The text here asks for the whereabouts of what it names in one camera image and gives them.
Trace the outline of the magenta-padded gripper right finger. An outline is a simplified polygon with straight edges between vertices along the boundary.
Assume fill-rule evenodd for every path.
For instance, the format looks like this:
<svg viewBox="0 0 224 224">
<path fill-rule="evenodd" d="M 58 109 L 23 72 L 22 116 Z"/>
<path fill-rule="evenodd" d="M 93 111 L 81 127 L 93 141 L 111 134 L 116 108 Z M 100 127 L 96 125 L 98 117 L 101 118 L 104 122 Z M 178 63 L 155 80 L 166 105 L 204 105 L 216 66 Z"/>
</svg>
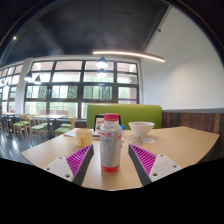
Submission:
<svg viewBox="0 0 224 224">
<path fill-rule="evenodd" d="M 181 170 L 181 167 L 165 154 L 155 155 L 133 144 L 129 145 L 128 154 L 143 186 Z"/>
</svg>

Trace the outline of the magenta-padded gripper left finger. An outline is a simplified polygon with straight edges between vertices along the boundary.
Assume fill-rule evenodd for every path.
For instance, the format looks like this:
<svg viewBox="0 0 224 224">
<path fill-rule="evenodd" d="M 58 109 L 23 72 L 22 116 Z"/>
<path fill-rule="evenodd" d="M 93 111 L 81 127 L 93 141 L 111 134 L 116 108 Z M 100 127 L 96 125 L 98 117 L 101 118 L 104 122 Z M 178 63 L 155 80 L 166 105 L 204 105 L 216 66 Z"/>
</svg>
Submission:
<svg viewBox="0 0 224 224">
<path fill-rule="evenodd" d="M 81 186 L 93 155 L 93 145 L 90 144 L 67 157 L 57 157 L 45 170 Z"/>
</svg>

